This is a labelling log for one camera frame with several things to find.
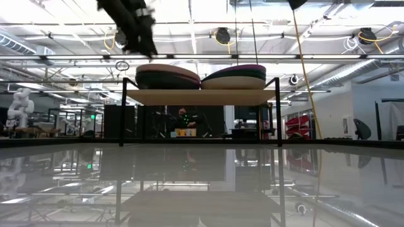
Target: wooden shelf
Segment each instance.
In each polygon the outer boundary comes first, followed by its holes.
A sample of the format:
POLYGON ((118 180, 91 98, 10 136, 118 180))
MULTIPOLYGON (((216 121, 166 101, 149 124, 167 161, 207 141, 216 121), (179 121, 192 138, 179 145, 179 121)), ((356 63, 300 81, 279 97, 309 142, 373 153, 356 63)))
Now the wooden shelf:
POLYGON ((129 90, 144 105, 260 105, 275 96, 273 90, 129 90))

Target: reflective surface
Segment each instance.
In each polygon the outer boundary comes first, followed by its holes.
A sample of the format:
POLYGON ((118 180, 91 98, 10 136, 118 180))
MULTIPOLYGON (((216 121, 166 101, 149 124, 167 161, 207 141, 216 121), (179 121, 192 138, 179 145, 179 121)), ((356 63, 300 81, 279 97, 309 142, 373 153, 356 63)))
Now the reflective surface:
POLYGON ((286 145, 280 160, 276 147, 240 144, 6 148, 1 226, 282 226, 282 215, 312 226, 320 159, 316 226, 401 226, 404 161, 390 151, 286 145))

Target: wall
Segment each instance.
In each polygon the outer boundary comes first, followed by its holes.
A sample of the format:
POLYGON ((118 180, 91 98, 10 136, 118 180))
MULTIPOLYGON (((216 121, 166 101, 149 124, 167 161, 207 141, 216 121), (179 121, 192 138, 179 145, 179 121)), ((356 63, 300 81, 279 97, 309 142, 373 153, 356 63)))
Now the wall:
POLYGON ((404 98, 402 86, 388 86, 382 84, 355 84, 353 92, 353 116, 363 121, 372 131, 369 140, 377 140, 376 109, 374 102, 381 103, 385 98, 404 98))
MULTIPOLYGON (((352 118, 354 115, 351 82, 345 83, 342 87, 331 88, 330 90, 331 93, 313 94, 323 138, 346 137, 347 135, 343 133, 342 119, 347 117, 352 118)), ((282 116, 285 116, 311 108, 310 102, 292 102, 291 107, 282 107, 281 113, 282 116)), ((353 137, 353 122, 349 122, 348 131, 348 135, 353 137)))

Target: cushion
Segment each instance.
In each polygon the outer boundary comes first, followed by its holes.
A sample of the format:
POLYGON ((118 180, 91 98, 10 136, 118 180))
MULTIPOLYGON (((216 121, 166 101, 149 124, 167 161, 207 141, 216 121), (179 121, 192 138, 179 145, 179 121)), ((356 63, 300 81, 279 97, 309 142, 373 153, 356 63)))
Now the cushion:
POLYGON ((199 89, 196 79, 188 78, 182 74, 165 72, 136 73, 136 82, 140 89, 199 89))
POLYGON ((233 71, 233 70, 257 70, 261 71, 263 73, 266 73, 266 68, 264 66, 258 65, 258 64, 245 64, 245 65, 240 65, 240 66, 232 66, 232 67, 227 67, 225 69, 219 70, 215 73, 222 73, 222 72, 227 72, 227 71, 233 71))
POLYGON ((184 69, 184 68, 177 67, 177 66, 171 66, 171 65, 166 65, 166 64, 144 64, 144 65, 136 68, 137 73, 143 73, 143 72, 147 72, 147 71, 176 73, 176 74, 181 74, 182 76, 185 76, 185 77, 188 77, 191 79, 196 79, 198 81, 200 80, 200 77, 196 73, 194 73, 188 69, 184 69))
POLYGON ((247 71, 247 70, 237 70, 237 71, 227 71, 222 73, 213 73, 205 78, 202 81, 207 81, 209 79, 227 77, 227 76, 250 76, 258 79, 262 79, 265 81, 266 75, 260 71, 247 71))
POLYGON ((226 76, 207 79, 201 83, 202 89, 262 90, 265 80, 252 76, 226 76))

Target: purple cushion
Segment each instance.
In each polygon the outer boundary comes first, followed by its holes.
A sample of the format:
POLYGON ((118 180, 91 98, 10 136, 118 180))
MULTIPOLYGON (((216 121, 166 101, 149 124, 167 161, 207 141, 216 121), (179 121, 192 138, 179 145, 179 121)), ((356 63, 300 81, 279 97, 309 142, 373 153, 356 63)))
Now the purple cushion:
POLYGON ((240 65, 240 66, 227 67, 225 69, 219 70, 214 73, 222 73, 222 72, 240 70, 240 69, 242 69, 242 70, 248 70, 248 69, 259 70, 259 71, 262 71, 263 73, 266 73, 266 68, 264 66, 257 65, 257 64, 246 64, 246 65, 240 65))

